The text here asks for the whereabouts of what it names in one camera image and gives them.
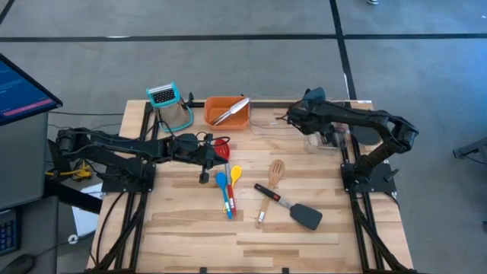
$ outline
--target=black spatula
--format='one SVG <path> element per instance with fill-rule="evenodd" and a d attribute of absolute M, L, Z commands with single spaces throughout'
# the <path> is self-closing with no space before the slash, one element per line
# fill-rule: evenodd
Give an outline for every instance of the black spatula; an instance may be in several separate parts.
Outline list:
<path fill-rule="evenodd" d="M 266 189 L 264 186 L 261 186 L 258 183 L 256 183 L 253 188 L 259 190 L 270 199 L 273 199 L 274 201 L 283 205 L 285 208 L 289 209 L 291 211 L 291 218 L 302 224 L 304 227 L 309 228 L 310 230 L 316 230 L 318 228 L 321 218 L 323 217 L 323 214 L 321 214 L 321 212 L 302 204 L 292 205 L 288 201 L 281 198 L 281 196 L 279 196 L 278 194 Z"/>

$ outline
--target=wooden board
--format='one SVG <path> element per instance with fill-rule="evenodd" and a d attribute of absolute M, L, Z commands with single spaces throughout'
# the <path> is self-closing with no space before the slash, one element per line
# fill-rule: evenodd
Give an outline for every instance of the wooden board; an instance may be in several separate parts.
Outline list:
<path fill-rule="evenodd" d="M 353 107 L 372 108 L 370 101 L 352 101 Z M 135 138 L 140 133 L 145 101 L 127 103 L 120 135 Z M 194 123 L 184 132 L 210 132 L 203 121 L 203 109 L 193 109 Z M 252 126 L 241 131 L 216 131 L 231 137 L 230 165 L 238 164 L 243 174 L 235 186 L 237 217 L 228 220 L 222 211 L 221 191 L 215 184 L 216 167 L 210 182 L 198 183 L 198 166 L 170 162 L 157 166 L 154 191 L 149 194 L 138 256 L 137 272 L 360 272 L 360 260 L 352 222 L 349 196 L 342 189 L 337 149 L 310 149 L 299 131 L 275 121 L 285 109 L 252 109 Z M 159 138 L 165 136 L 159 132 Z M 374 147 L 362 147 L 362 153 Z M 316 231 L 302 228 L 289 211 L 272 202 L 263 229 L 255 227 L 263 195 L 255 183 L 267 185 L 269 165 L 285 162 L 285 173 L 276 192 L 290 202 L 312 206 L 323 213 Z M 97 234 L 108 208 L 118 194 L 103 198 Z M 387 196 L 371 195 L 380 236 L 398 260 L 412 267 L 399 209 Z M 119 236 L 126 195 L 115 206 L 102 237 L 100 257 Z M 131 250 L 132 239 L 126 250 Z M 371 244 L 368 256 L 374 267 Z M 130 252 L 125 252 L 124 267 Z"/>

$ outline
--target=red spoon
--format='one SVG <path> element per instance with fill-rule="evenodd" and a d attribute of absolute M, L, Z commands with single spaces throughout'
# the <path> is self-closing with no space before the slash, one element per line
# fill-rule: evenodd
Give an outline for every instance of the red spoon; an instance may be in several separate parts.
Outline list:
<path fill-rule="evenodd" d="M 230 158 L 230 148 L 228 147 L 228 143 L 225 143 L 223 139 L 215 141 L 215 152 L 227 161 Z M 225 174 L 227 175 L 227 192 L 228 200 L 230 201 L 231 214 L 235 217 L 237 215 L 237 210 L 235 209 L 234 190 L 231 187 L 230 165 L 228 165 L 228 163 L 225 164 Z"/>

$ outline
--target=keyboard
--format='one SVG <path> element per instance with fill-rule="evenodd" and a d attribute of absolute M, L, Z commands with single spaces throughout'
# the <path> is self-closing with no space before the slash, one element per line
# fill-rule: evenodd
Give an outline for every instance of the keyboard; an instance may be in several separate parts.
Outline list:
<path fill-rule="evenodd" d="M 0 256 L 20 248 L 20 219 L 15 209 L 0 212 Z"/>

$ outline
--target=wooden spoon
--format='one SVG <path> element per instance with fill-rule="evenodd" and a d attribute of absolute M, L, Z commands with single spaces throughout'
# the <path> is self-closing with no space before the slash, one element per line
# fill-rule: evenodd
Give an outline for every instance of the wooden spoon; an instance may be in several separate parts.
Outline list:
<path fill-rule="evenodd" d="M 269 186 L 267 187 L 270 190 L 275 188 L 277 182 L 282 178 L 284 174 L 284 162 L 281 160 L 274 160 L 269 168 Z M 265 197 L 262 201 L 262 205 L 260 206 L 260 213 L 257 216 L 257 223 L 256 228 L 261 228 L 263 226 L 264 216 L 266 215 L 266 211 L 269 207 L 269 203 L 271 199 L 269 197 Z"/>

